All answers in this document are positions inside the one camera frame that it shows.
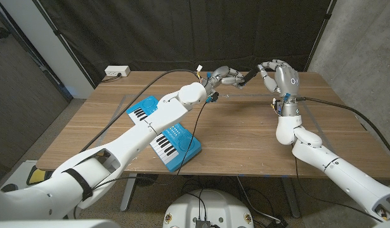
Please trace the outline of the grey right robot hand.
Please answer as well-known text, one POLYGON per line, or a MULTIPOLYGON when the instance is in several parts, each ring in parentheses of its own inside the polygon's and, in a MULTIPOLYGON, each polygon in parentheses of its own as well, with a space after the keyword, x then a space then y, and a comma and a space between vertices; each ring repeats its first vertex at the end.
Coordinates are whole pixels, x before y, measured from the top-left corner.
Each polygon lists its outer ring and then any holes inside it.
POLYGON ((266 61, 257 66, 270 92, 279 93, 282 99, 281 116, 298 116, 296 98, 299 90, 299 74, 288 63, 282 60, 266 61))

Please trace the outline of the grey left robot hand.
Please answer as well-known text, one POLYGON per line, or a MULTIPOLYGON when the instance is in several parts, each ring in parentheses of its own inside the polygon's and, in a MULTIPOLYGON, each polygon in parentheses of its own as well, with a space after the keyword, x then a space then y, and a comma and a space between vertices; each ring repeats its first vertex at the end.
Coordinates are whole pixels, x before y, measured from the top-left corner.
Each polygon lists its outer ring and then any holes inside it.
POLYGON ((244 76, 239 71, 228 66, 221 66, 213 71, 209 78, 201 79, 201 84, 205 87, 206 95, 214 93, 214 89, 220 84, 231 85, 237 89, 242 89, 242 82, 245 82, 244 76))

